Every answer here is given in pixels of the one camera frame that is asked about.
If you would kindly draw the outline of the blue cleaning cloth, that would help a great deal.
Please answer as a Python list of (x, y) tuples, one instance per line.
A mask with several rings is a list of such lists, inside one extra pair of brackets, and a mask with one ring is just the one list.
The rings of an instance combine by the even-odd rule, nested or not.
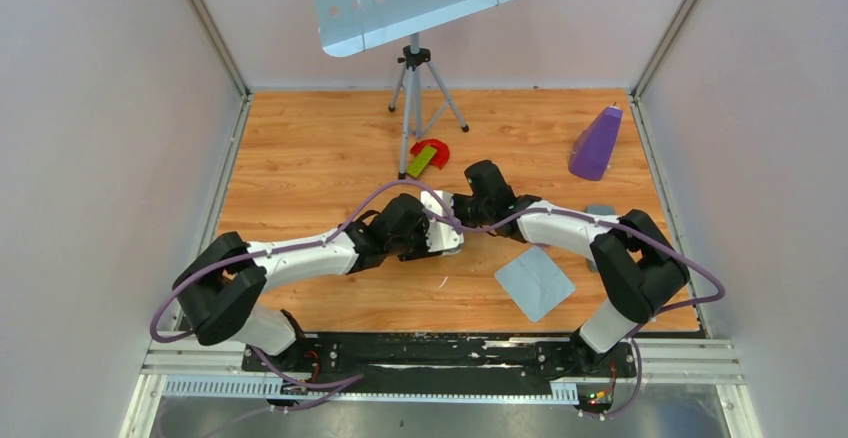
[(531, 323), (541, 321), (577, 289), (549, 254), (538, 246), (499, 268), (494, 277)]

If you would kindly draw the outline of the grey glasses case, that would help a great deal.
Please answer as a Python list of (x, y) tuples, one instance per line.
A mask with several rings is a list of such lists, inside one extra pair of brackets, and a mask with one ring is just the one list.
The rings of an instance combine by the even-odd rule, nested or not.
[[(615, 209), (610, 205), (605, 204), (589, 204), (584, 208), (584, 211), (588, 214), (592, 215), (601, 215), (601, 216), (616, 216), (617, 213)], [(592, 273), (598, 273), (598, 268), (596, 263), (592, 258), (586, 260), (587, 268)]]

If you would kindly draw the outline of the striped printed glasses pouch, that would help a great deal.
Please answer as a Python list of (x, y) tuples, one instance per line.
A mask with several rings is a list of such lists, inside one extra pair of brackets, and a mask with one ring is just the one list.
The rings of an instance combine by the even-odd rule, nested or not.
[(442, 250), (442, 251), (441, 251), (441, 255), (440, 255), (440, 256), (452, 256), (452, 255), (459, 254), (461, 251), (462, 251), (462, 247), (455, 247), (455, 248), (445, 249), (445, 250)]

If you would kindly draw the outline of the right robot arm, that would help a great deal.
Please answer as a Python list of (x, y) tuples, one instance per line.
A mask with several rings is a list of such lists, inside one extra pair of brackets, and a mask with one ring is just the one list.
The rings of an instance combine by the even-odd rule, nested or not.
[(463, 226), (564, 249), (594, 263), (607, 297), (571, 338), (572, 364), (584, 375), (607, 367), (610, 350), (690, 282), (688, 267), (642, 210), (588, 214), (517, 195), (490, 160), (469, 166), (465, 178), (470, 194), (451, 199), (451, 215)]

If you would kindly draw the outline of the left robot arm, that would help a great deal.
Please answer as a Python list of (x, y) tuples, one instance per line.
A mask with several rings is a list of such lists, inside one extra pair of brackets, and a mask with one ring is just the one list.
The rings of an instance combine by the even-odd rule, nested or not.
[(282, 311), (260, 304), (267, 290), (329, 275), (349, 275), (399, 260), (431, 256), (429, 221), (418, 198), (402, 193), (382, 211), (369, 210), (342, 231), (284, 242), (246, 242), (236, 232), (216, 238), (172, 288), (197, 341), (237, 341), (260, 348), (283, 371), (298, 369), (306, 344)]

